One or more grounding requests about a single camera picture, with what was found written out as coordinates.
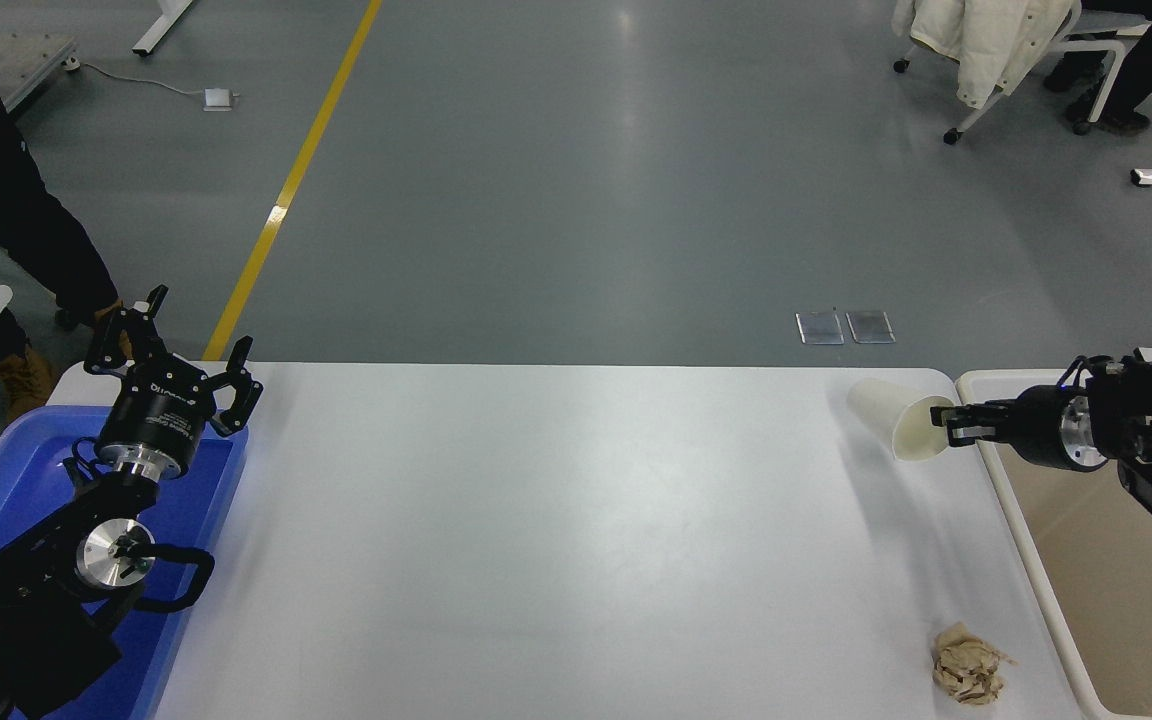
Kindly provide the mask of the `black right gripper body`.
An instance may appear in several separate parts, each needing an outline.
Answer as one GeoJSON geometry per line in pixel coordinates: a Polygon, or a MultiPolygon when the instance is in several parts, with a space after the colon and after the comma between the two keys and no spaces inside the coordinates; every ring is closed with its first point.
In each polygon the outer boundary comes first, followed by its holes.
{"type": "Polygon", "coordinates": [[[1074,470],[1074,460],[1061,435],[1064,411],[1074,400],[1071,389],[1033,386],[1020,393],[1007,411],[1002,438],[1021,458],[1032,464],[1074,470]]]}

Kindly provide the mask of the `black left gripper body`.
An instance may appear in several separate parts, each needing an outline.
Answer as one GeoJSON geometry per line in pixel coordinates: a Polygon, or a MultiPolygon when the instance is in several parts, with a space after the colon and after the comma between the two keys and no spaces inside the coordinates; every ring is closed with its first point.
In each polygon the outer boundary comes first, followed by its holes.
{"type": "Polygon", "coordinates": [[[187,471],[210,418],[205,379],[185,361],[137,361],[97,437],[97,457],[114,467],[128,448],[147,448],[168,458],[169,470],[187,471]]]}

